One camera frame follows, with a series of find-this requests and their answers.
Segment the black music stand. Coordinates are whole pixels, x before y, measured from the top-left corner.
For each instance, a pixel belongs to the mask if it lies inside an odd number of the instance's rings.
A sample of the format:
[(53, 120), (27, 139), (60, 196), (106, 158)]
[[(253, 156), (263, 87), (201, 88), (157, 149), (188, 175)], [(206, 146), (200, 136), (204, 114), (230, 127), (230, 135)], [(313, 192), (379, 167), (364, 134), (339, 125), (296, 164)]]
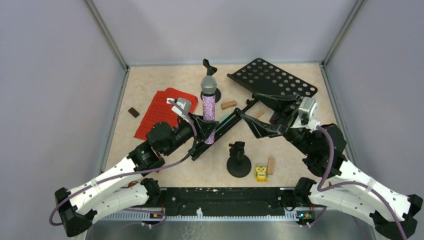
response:
[(230, 116), (215, 129), (215, 141), (222, 138), (232, 127), (242, 120), (240, 113), (246, 114), (256, 103), (253, 93), (274, 96), (299, 95), (301, 100), (292, 106), (299, 107), (304, 97), (313, 97), (318, 88), (288, 71), (262, 59), (256, 58), (227, 77), (251, 93), (243, 109), (234, 109)]

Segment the purple glitter microphone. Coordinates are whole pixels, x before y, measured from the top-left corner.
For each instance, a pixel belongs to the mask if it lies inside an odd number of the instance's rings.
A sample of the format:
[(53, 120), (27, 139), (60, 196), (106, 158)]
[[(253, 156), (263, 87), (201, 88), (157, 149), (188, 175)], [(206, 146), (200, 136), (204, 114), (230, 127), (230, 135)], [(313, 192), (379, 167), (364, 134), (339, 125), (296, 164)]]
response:
[(215, 120), (216, 103), (215, 96), (204, 96), (202, 99), (202, 110), (204, 120)]

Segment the red sheet music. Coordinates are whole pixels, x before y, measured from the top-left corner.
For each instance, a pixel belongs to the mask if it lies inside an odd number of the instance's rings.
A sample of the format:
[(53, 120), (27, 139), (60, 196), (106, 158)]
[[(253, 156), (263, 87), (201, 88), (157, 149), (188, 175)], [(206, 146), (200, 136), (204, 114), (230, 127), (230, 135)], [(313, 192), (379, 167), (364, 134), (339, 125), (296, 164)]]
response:
[(178, 115), (172, 111), (173, 105), (168, 103), (168, 99), (178, 98), (188, 100), (191, 103), (189, 112), (194, 113), (199, 103), (199, 100), (195, 95), (172, 87), (157, 91), (133, 137), (145, 141), (147, 139), (146, 134), (151, 130), (153, 125), (158, 122), (166, 122), (171, 127), (176, 127), (178, 124)]

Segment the black round mic stand front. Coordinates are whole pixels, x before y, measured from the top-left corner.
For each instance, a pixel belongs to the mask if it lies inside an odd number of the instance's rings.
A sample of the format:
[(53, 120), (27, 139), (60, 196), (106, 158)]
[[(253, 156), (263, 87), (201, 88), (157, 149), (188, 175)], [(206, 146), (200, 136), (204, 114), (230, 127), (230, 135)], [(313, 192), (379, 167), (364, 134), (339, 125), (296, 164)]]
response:
[(236, 141), (228, 145), (230, 149), (226, 169), (235, 178), (246, 177), (252, 169), (251, 160), (245, 155), (245, 144), (244, 141)]

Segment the green microphone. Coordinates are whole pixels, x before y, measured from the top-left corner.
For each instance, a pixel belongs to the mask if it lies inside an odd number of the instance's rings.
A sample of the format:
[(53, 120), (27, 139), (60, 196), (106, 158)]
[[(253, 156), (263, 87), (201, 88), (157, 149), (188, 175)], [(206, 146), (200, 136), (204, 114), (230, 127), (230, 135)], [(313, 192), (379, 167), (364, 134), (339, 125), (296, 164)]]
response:
[(230, 116), (230, 114), (228, 113), (228, 114), (226, 114), (226, 115), (224, 115), (220, 120), (219, 120), (219, 122), (220, 123), (222, 123), (222, 122), (224, 122), (228, 117)]

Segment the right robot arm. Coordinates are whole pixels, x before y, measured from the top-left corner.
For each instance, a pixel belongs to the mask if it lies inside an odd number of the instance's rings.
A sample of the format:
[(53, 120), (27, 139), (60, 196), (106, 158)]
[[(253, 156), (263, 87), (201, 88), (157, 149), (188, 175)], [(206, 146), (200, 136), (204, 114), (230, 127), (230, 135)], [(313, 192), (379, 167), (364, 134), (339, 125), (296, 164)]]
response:
[(254, 136), (284, 137), (304, 154), (303, 163), (319, 181), (302, 177), (289, 201), (304, 207), (323, 206), (355, 217), (390, 240), (406, 240), (417, 229), (415, 215), (423, 199), (404, 195), (383, 185), (358, 168), (344, 155), (346, 141), (334, 123), (321, 124), (318, 103), (300, 95), (253, 97), (273, 110), (269, 122), (240, 113)]

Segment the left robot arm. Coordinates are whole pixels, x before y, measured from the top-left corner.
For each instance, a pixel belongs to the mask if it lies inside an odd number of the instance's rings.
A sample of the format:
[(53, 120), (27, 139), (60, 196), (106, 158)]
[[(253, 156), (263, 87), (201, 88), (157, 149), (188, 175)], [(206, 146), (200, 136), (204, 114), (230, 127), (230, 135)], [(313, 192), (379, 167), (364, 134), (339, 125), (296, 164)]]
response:
[(146, 134), (146, 141), (130, 151), (116, 165), (80, 186), (55, 193), (56, 212), (66, 236), (79, 236), (105, 216), (137, 205), (154, 207), (160, 202), (160, 188), (152, 179), (128, 187), (149, 173), (166, 168), (169, 156), (189, 139), (204, 142), (219, 125), (189, 113), (177, 117), (177, 126), (157, 122)]

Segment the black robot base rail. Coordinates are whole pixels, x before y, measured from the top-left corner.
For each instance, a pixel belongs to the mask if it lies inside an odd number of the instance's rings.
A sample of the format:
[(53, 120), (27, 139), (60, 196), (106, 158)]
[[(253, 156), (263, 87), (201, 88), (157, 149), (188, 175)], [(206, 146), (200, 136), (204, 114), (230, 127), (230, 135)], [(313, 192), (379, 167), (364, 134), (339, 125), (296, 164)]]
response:
[(157, 208), (169, 217), (282, 217), (290, 210), (315, 205), (287, 187), (168, 187), (143, 208)]

